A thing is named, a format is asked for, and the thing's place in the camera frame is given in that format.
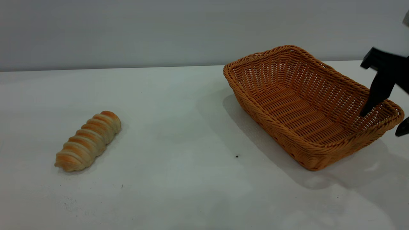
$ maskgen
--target bread roll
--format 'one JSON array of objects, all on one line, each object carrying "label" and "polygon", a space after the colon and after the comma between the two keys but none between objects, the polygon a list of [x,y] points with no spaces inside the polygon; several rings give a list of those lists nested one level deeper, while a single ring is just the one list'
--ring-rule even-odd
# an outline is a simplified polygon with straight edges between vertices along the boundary
[{"label": "bread roll", "polygon": [[67,172],[89,167],[120,130],[121,121],[113,112],[96,114],[64,143],[63,149],[56,154],[54,166]]}]

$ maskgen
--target table surface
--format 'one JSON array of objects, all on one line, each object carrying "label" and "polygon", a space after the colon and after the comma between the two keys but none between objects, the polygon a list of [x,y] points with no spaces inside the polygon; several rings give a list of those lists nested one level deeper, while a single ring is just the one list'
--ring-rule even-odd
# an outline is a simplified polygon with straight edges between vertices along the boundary
[{"label": "table surface", "polygon": [[[368,87],[375,74],[327,64]],[[222,68],[0,73],[0,228],[409,229],[409,136],[394,129],[307,171],[242,110]],[[390,99],[409,111],[400,88]],[[81,172],[54,167],[103,110],[122,121],[107,150]]]}]

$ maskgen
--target basket rim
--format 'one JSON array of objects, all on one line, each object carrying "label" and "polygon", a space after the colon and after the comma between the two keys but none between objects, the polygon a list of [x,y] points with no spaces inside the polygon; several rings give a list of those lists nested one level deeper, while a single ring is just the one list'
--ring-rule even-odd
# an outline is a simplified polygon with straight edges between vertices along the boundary
[{"label": "basket rim", "polygon": [[347,83],[349,86],[353,87],[355,90],[359,90],[361,92],[369,92],[369,89],[350,79],[349,77],[339,73],[338,71],[336,71],[334,68],[332,68],[331,66],[323,63],[322,61],[316,59],[313,55],[311,55],[310,53],[308,53],[307,51],[305,51],[304,49],[295,46],[295,45],[284,45],[284,46],[279,46],[276,47],[274,49],[271,50],[267,50],[264,52],[257,52],[254,54],[250,54],[247,55],[241,59],[238,59],[234,62],[231,62],[227,65],[224,66],[223,68],[223,74],[226,77],[226,79],[228,80],[229,84],[234,84],[235,86],[237,86],[237,88],[240,90],[240,92],[247,98],[249,99],[258,109],[260,109],[263,112],[263,115],[265,117],[268,117],[270,122],[276,123],[280,126],[281,130],[284,132],[285,135],[288,135],[291,137],[291,139],[293,139],[294,141],[298,142],[298,144],[300,144],[301,146],[305,147],[306,149],[310,149],[310,150],[314,150],[314,152],[316,152],[317,148],[322,149],[323,154],[325,152],[328,152],[328,148],[341,148],[344,145],[347,145],[348,143],[350,143],[352,140],[354,139],[358,139],[360,137],[369,135],[371,133],[373,133],[374,131],[381,131],[381,132],[386,132],[390,129],[392,129],[395,125],[399,124],[403,118],[404,118],[404,111],[400,108],[400,106],[398,106],[397,104],[395,104],[393,101],[386,99],[384,101],[384,103],[388,106],[391,106],[391,108],[394,109],[394,116],[391,116],[387,119],[385,119],[382,122],[379,122],[377,125],[368,127],[367,129],[364,129],[360,132],[357,133],[352,133],[351,135],[349,135],[348,137],[342,138],[336,142],[332,142],[332,143],[328,143],[328,144],[318,144],[316,142],[311,142],[306,140],[304,137],[296,134],[292,129],[286,127],[285,125],[283,125],[281,122],[279,122],[274,116],[270,115],[258,102],[256,102],[252,96],[250,96],[247,91],[245,91],[241,85],[237,82],[237,79],[232,77],[231,74],[231,70],[241,66],[241,65],[245,65],[248,63],[252,63],[255,61],[258,61],[260,59],[263,59],[265,57],[271,56],[273,54],[277,54],[280,52],[284,52],[284,51],[288,51],[288,50],[292,50],[294,52],[299,52],[304,58],[307,58],[309,60],[314,60],[314,62],[311,62],[310,64],[312,65],[316,65],[318,67],[323,67],[324,71],[326,71],[328,74],[330,75],[335,75],[335,77],[339,78],[340,80],[345,81],[345,83]]}]

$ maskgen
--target woven basket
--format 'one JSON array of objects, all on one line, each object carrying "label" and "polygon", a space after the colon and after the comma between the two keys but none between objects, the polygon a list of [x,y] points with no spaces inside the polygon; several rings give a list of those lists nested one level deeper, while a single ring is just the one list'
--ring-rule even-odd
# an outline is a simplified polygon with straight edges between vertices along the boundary
[{"label": "woven basket", "polygon": [[249,55],[223,73],[243,109],[312,171],[368,146],[404,117],[390,100],[360,117],[369,89],[297,46]]}]

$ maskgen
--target gray wall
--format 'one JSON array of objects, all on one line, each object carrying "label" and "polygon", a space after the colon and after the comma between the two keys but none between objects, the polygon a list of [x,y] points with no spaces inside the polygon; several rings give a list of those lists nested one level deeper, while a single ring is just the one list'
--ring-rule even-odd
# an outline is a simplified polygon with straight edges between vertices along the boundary
[{"label": "gray wall", "polygon": [[409,55],[408,0],[3,0],[0,70],[225,64],[285,44]]}]

